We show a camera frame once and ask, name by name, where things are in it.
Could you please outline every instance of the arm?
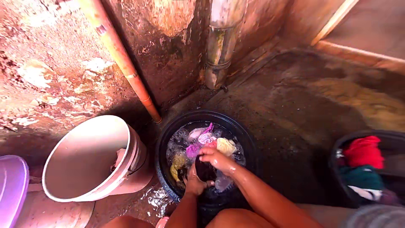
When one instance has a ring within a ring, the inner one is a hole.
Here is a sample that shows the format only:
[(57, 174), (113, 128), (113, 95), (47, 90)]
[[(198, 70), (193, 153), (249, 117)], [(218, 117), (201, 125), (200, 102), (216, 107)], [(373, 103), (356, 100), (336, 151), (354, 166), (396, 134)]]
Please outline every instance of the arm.
[(166, 228), (197, 227), (197, 195), (185, 193), (166, 223)]
[(196, 167), (193, 164), (188, 172), (185, 185), (184, 196), (167, 221), (165, 228), (196, 228), (197, 197), (203, 193), (206, 187), (214, 185), (214, 182), (202, 182), (197, 177)]
[(281, 228), (321, 228), (322, 226), (294, 203), (268, 186), (246, 168), (212, 148), (203, 148), (201, 161), (231, 177), (253, 210), (273, 225)]

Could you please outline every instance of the white bucket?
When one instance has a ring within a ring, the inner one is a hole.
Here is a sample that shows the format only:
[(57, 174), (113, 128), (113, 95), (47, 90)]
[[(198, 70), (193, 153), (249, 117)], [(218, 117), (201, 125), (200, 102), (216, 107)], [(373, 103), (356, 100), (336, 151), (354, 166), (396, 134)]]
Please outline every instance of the white bucket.
[[(111, 173), (121, 148), (125, 155)], [(55, 146), (42, 186), (54, 201), (94, 201), (139, 191), (152, 176), (149, 155), (135, 130), (117, 116), (98, 116), (75, 127)]]

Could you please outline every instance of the leg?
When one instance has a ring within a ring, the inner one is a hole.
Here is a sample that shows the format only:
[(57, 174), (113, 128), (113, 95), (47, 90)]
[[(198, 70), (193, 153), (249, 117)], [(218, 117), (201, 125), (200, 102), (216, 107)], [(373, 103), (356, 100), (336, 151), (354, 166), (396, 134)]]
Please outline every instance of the leg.
[(124, 215), (116, 217), (102, 228), (154, 228), (154, 226), (140, 219)]
[(274, 226), (258, 214), (245, 209), (225, 209), (206, 228), (273, 228)]

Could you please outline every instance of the black bucket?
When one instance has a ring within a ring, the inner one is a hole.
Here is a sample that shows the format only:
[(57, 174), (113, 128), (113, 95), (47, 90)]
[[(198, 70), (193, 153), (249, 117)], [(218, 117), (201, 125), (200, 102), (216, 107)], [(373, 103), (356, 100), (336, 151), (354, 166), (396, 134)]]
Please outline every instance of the black bucket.
[[(166, 160), (167, 144), (172, 135), (182, 126), (197, 121), (207, 121), (218, 124), (236, 136), (241, 144), (246, 158), (246, 168), (257, 176), (261, 176), (260, 155), (256, 152), (254, 138), (237, 121), (224, 114), (210, 110), (193, 110), (173, 119), (162, 131), (156, 145), (155, 165), (159, 181), (170, 197), (178, 203), (183, 197), (184, 190), (176, 185), (176, 181), (170, 173), (170, 166)], [(198, 200), (199, 208), (203, 211), (217, 211), (224, 208), (241, 208), (243, 196), (237, 187), (220, 193), (215, 199), (201, 196)]]
[[(395, 131), (384, 131), (384, 130), (364, 130), (358, 131), (349, 135), (346, 135), (336, 141), (333, 146), (332, 152), (329, 158), (329, 168), (332, 172), (332, 176), (336, 182), (342, 197), (342, 206), (349, 208), (358, 208), (364, 204), (369, 204), (373, 202), (366, 202), (362, 197), (360, 197), (355, 191), (349, 188), (346, 183), (342, 180), (339, 174), (339, 166), (337, 164), (337, 150), (343, 149), (349, 146), (349, 144), (358, 138), (364, 138), (367, 136), (377, 136), (381, 142), (378, 144), (378, 148), (381, 150), (381, 155), (384, 159), (388, 159), (390, 156), (396, 156), (401, 153), (405, 153), (405, 133), (395, 132)], [(398, 194), (398, 188), (393, 186), (393, 183), (401, 184), (400, 188), (405, 186), (405, 176), (396, 174), (395, 170), (382, 169), (377, 171), (381, 175), (384, 185), (389, 190), (392, 190)]]

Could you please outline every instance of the green cloth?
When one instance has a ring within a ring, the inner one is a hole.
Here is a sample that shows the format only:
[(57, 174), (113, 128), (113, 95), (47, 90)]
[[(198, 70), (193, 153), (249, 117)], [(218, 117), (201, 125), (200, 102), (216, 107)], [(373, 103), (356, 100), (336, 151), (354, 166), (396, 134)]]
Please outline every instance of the green cloth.
[(363, 189), (384, 189), (384, 184), (375, 168), (370, 165), (359, 167), (344, 166), (339, 168), (340, 176), (347, 185), (356, 186)]

